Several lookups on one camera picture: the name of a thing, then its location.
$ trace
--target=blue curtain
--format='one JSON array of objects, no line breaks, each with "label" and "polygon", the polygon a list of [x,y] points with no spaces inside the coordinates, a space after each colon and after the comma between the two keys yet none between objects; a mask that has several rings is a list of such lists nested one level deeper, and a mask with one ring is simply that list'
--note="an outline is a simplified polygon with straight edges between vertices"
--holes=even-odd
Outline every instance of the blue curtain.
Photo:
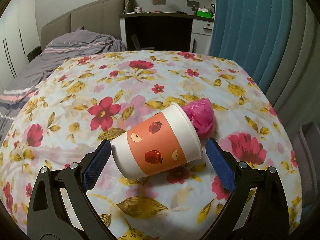
[{"label": "blue curtain", "polygon": [[281,62],[292,0],[217,0],[209,54],[234,60],[266,93]]}]

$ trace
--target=drawer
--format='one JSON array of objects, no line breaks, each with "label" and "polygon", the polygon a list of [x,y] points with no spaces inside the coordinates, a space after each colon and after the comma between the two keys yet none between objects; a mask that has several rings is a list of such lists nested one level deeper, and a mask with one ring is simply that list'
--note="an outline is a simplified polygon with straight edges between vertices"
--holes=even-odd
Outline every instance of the drawer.
[{"label": "drawer", "polygon": [[193,33],[211,35],[212,28],[213,28],[212,22],[195,20],[195,19],[192,22],[192,32]]}]

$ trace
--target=pink plastic bag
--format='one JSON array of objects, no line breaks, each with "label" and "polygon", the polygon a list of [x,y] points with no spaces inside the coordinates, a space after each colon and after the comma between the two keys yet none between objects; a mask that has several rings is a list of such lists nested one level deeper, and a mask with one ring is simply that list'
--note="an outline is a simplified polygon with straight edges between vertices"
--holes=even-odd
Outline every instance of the pink plastic bag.
[{"label": "pink plastic bag", "polygon": [[195,100],[183,106],[182,109],[186,112],[200,139],[207,139],[213,135],[214,112],[209,99]]}]

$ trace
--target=paper cup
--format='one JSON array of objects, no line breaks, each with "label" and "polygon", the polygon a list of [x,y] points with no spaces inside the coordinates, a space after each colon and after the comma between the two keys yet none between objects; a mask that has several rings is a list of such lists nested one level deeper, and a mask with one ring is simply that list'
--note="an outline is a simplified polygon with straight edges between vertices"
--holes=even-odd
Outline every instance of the paper cup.
[{"label": "paper cup", "polygon": [[176,103],[115,138],[112,155],[127,179],[139,179],[202,158],[199,137]]}]

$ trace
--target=gray bedsheet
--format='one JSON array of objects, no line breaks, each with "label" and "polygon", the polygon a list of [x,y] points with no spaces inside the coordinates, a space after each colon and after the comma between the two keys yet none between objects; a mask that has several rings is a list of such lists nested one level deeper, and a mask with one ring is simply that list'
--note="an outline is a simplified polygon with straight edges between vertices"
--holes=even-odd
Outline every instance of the gray bedsheet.
[{"label": "gray bedsheet", "polygon": [[82,29],[51,41],[0,95],[0,145],[15,117],[36,93],[36,86],[46,80],[65,59],[125,50],[124,43],[113,36]]}]

